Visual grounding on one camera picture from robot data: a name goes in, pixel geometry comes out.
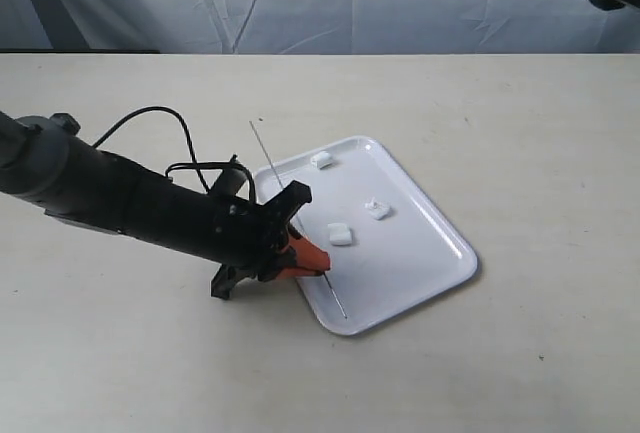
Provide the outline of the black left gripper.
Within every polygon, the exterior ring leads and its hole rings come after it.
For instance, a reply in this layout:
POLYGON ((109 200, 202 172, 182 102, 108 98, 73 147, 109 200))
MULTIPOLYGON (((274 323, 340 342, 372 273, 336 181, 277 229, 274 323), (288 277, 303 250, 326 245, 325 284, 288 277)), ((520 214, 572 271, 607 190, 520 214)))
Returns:
POLYGON ((312 201, 309 186, 296 180, 261 205, 237 197, 242 180, 217 180, 208 193, 227 207, 215 227, 226 251, 236 254, 223 260, 211 280, 214 298, 227 300, 244 279, 260 282, 323 276, 331 268, 329 254, 296 229, 291 220, 312 201))

